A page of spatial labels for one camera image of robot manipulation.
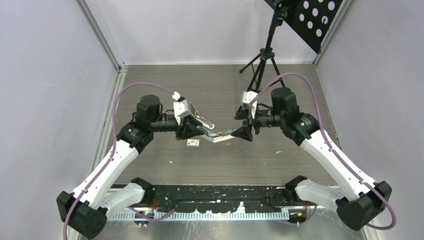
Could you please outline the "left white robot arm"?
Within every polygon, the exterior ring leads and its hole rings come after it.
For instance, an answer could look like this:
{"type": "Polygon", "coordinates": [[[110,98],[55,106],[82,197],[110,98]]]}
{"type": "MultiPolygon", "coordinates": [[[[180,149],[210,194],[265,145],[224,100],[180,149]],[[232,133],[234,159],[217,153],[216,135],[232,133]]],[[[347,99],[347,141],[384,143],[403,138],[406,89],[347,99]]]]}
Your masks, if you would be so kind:
{"type": "Polygon", "coordinates": [[[93,172],[71,193],[62,191],[59,194],[56,202],[64,222],[63,239],[68,238],[68,227],[93,239],[110,217],[134,204],[148,207],[153,202],[153,186],[139,177],[111,195],[107,192],[129,163],[154,139],[155,132],[174,132],[177,140],[204,134],[201,127],[206,123],[205,118],[186,99],[173,102],[172,111],[171,115],[163,112],[156,95],[143,96],[131,121],[121,128],[111,149],[93,172]]]}

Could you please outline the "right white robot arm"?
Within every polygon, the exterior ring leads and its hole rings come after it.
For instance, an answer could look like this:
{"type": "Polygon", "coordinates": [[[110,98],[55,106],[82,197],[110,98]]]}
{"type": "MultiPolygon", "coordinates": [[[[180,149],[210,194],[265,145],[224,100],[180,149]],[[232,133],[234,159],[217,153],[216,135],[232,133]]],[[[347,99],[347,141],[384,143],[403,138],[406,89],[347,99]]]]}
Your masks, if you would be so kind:
{"type": "Polygon", "coordinates": [[[319,121],[300,111],[296,95],[288,87],[271,92],[272,106],[258,109],[258,93],[245,91],[235,115],[242,126],[231,135],[247,141],[261,128],[278,127],[290,140],[314,157],[335,180],[339,189],[317,184],[305,176],[297,176],[285,184],[285,198],[291,205],[313,202],[337,213],[340,220],[354,231],[367,226],[382,213],[392,194],[386,182],[377,182],[361,171],[331,140],[319,121]]]}

